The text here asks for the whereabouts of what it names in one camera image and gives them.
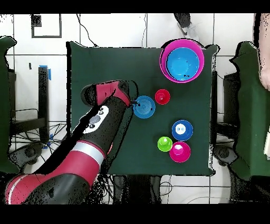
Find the green table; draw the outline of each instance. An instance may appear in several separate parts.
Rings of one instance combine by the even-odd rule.
[[[218,47],[203,50],[205,66],[201,75],[186,84],[169,81],[159,67],[162,49],[155,48],[85,48],[74,42],[71,47],[71,127],[89,111],[80,98],[82,88],[91,83],[123,79],[134,80],[139,95],[154,99],[158,89],[167,89],[171,100],[166,105],[156,103],[154,115],[148,119],[132,118],[117,158],[109,174],[133,175],[205,175],[208,168],[209,122],[212,57]],[[187,141],[191,156],[185,163],[175,163],[169,153],[157,148],[161,136],[176,140],[171,134],[174,122],[186,119],[194,127]]]
[[[236,145],[239,158],[231,167],[244,180],[252,176],[270,176],[270,161],[264,155],[270,126],[270,93],[259,80],[257,49],[250,42],[240,43],[231,62],[241,81],[238,92],[240,129]]]

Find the pink cup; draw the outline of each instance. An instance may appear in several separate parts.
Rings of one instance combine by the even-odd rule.
[[[170,157],[177,163],[183,163],[190,157],[190,147],[185,142],[175,142],[170,150]]]

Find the floor tile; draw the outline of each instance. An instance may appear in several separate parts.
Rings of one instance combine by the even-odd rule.
[[[142,47],[146,29],[145,13],[81,14],[81,24],[89,38],[100,47]],[[84,27],[81,27],[81,44],[93,46]]]
[[[232,139],[229,139],[226,136],[223,135],[217,135],[217,142],[230,142]]]
[[[200,43],[207,46],[213,43],[213,13],[191,13],[190,19],[196,27],[196,32],[200,38]]]
[[[61,14],[62,38],[32,38],[30,15],[14,15],[15,54],[66,54],[66,41],[80,41],[80,25],[76,14]],[[41,14],[42,27],[35,27],[39,35],[56,35],[59,17]]]
[[[49,120],[66,120],[66,56],[16,55],[16,110],[38,109],[38,67],[48,66],[49,80]],[[37,112],[29,110],[16,113],[18,120],[37,117]]]
[[[209,187],[175,186],[169,193],[169,204],[208,204]]]
[[[14,69],[13,55],[6,55],[6,60],[7,60],[7,63],[8,63],[8,67],[10,69]]]
[[[227,204],[230,198],[230,188],[211,188],[210,204]]]
[[[232,57],[216,57],[216,71],[217,77],[217,111],[219,113],[224,112],[224,87],[223,79],[227,74],[236,72],[235,66],[229,61]],[[223,121],[223,114],[218,114],[218,122]]]
[[[160,199],[162,204],[168,204],[168,195],[172,191],[171,186],[161,186],[159,188],[160,191]]]
[[[213,157],[212,167],[216,173],[210,177],[211,186],[230,186],[230,174],[228,167],[220,166],[215,157]]]
[[[215,13],[214,43],[220,46],[218,55],[235,55],[241,41],[253,39],[253,13]]]
[[[201,44],[212,44],[213,13],[191,13],[190,17]],[[160,48],[169,40],[184,38],[173,13],[149,13],[147,33],[149,48]]]
[[[13,37],[13,15],[0,15],[0,36]],[[7,51],[7,54],[13,54],[13,47]]]
[[[27,132],[27,135],[25,133],[20,133],[16,135],[16,149],[31,143],[31,140],[32,141],[40,140],[38,129],[30,130],[29,132]]]
[[[161,178],[162,182],[169,182],[169,175],[164,175]],[[172,186],[209,186],[208,176],[171,176],[170,184]]]

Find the pink bowl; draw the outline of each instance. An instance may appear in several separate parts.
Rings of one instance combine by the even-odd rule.
[[[196,75],[194,75],[191,79],[188,79],[185,81],[178,81],[178,80],[174,79],[168,73],[168,71],[166,69],[168,55],[170,54],[170,52],[172,52],[176,48],[189,48],[189,49],[193,50],[198,55],[199,69],[198,69]],[[161,69],[161,71],[163,72],[163,74],[166,76],[167,79],[169,79],[172,82],[176,82],[176,83],[186,83],[186,82],[190,82],[190,81],[196,79],[200,75],[201,71],[203,70],[204,64],[205,64],[205,57],[204,57],[203,51],[201,50],[201,47],[195,41],[192,41],[190,39],[178,39],[178,40],[172,41],[163,49],[163,51],[160,55],[160,69]]]
[[[183,163],[189,159],[191,150],[185,142],[175,142],[169,152],[170,157],[177,163]]]

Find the green cup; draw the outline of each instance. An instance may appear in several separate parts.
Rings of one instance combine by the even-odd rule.
[[[172,148],[172,140],[168,137],[161,137],[158,139],[158,149],[162,152],[168,152]]]

